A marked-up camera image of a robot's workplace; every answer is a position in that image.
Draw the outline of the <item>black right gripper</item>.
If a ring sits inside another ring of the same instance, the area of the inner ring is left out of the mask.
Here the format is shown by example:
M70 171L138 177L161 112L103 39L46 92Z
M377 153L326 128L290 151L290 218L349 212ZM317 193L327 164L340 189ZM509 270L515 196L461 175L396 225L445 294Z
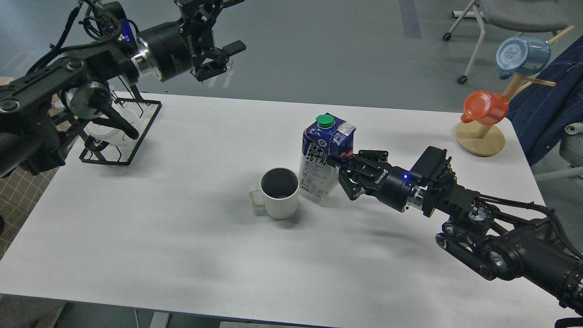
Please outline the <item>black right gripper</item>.
M330 155L327 165L339 168L339 184L351 201L370 195L402 213L408 209L415 184L407 170L392 166L387 158L388 151L360 150L347 160Z

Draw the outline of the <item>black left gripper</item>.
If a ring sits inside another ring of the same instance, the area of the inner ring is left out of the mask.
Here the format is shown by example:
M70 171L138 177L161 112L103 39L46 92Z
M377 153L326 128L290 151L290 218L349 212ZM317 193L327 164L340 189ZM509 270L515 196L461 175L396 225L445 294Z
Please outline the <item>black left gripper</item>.
M225 73L230 58L245 51L246 45L237 40L218 48L212 29L223 9L242 2L245 0L175 0L179 20L138 33L138 75L152 73L166 82L190 72L203 82Z

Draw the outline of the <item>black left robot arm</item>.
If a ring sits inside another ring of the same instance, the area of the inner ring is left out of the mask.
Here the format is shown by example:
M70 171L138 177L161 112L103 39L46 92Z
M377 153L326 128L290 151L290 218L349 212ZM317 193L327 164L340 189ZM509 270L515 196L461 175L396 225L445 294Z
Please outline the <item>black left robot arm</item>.
M215 46L213 27L237 0L177 0L180 16L140 31L117 1L79 0L58 43L27 74L1 87L1 177L17 167L36 176L64 166L67 147L86 125L140 133L113 108L108 82L135 87L153 74L166 82L183 73L197 81L225 73L240 40Z

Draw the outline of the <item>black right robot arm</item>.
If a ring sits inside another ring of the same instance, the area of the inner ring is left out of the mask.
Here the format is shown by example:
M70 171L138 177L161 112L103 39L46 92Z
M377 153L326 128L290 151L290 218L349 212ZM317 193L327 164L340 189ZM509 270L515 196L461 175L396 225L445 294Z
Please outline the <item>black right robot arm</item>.
M436 243L492 281L524 277L556 297L576 318L557 328L582 326L582 253L570 242L551 208L484 195L458 185L445 149L427 147L410 170L393 166L387 151L362 150L349 159L327 157L350 200L375 197L399 212L448 215Z

